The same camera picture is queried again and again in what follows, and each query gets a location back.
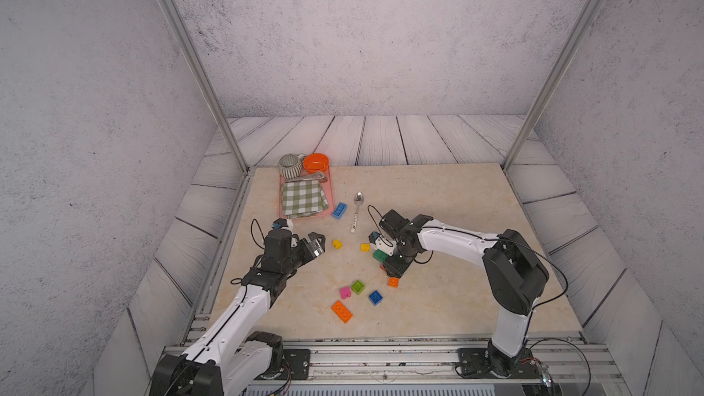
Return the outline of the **dark green lego brick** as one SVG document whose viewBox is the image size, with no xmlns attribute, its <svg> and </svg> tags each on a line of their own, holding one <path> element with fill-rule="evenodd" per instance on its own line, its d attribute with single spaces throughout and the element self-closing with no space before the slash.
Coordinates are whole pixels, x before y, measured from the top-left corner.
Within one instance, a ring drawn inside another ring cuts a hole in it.
<svg viewBox="0 0 704 396">
<path fill-rule="evenodd" d="M 375 260 L 377 260 L 379 263 L 385 262 L 385 260 L 387 260 L 388 256 L 389 256 L 389 255 L 388 255 L 387 253 L 385 253 L 385 252 L 383 252 L 383 251 L 381 251 L 381 250 L 379 250 L 379 249 L 376 249 L 376 250 L 373 252 L 373 254 L 372 254 L 372 257 L 373 257 Z"/>
</svg>

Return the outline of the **pink lego brick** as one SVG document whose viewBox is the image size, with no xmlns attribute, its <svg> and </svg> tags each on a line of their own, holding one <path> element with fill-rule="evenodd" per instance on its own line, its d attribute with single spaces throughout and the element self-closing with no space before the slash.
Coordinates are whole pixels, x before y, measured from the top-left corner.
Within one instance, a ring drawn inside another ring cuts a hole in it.
<svg viewBox="0 0 704 396">
<path fill-rule="evenodd" d="M 339 293 L 340 293 L 340 298 L 341 298 L 342 300 L 346 300 L 346 299 L 350 298 L 351 295 L 352 295 L 352 291 L 351 291 L 351 289 L 350 289 L 348 286 L 346 286 L 346 287 L 340 289 L 340 290 L 339 290 Z"/>
</svg>

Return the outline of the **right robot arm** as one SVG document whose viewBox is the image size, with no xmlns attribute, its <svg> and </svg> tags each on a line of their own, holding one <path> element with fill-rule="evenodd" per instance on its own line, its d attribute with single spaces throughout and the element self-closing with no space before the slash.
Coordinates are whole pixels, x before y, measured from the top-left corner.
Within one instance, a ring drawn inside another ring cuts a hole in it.
<svg viewBox="0 0 704 396">
<path fill-rule="evenodd" d="M 426 214 L 408 219 L 390 210 L 379 220 L 378 234 L 374 244 L 387 253 L 382 267 L 391 278 L 403 277 L 427 251 L 484 269 L 499 313 L 484 358 L 474 370 L 497 378 L 509 378 L 519 370 L 521 361 L 530 356 L 528 328 L 550 278 L 538 254 L 519 232 L 468 231 Z"/>
</svg>

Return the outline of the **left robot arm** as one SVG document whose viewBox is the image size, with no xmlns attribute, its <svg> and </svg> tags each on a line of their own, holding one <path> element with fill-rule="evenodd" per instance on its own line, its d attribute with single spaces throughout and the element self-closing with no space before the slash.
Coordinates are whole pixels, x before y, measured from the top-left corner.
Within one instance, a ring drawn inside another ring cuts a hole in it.
<svg viewBox="0 0 704 396">
<path fill-rule="evenodd" d="M 161 358 L 148 393 L 240 395 L 260 376 L 278 375 L 284 368 L 282 338 L 253 327 L 298 269 L 325 253 L 325 245 L 322 234 L 300 238 L 288 227 L 273 227 L 228 308 L 181 355 Z"/>
</svg>

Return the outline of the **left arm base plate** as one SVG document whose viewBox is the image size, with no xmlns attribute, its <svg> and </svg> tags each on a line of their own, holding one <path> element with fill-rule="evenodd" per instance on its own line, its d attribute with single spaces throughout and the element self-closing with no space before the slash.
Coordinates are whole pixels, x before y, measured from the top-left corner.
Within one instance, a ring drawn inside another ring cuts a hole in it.
<svg viewBox="0 0 704 396">
<path fill-rule="evenodd" d="M 269 368 L 257 381 L 306 381 L 311 366 L 311 350 L 284 348 L 274 350 Z"/>
</svg>

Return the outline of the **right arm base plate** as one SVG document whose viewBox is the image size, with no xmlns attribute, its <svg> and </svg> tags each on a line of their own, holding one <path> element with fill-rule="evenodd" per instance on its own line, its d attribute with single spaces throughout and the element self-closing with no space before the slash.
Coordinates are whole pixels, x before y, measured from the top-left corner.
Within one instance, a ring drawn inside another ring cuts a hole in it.
<svg viewBox="0 0 704 396">
<path fill-rule="evenodd" d="M 463 379 L 529 380 L 541 377 L 535 359 L 526 349 L 515 357 L 509 357 L 493 346 L 460 348 L 456 353 L 456 368 Z"/>
</svg>

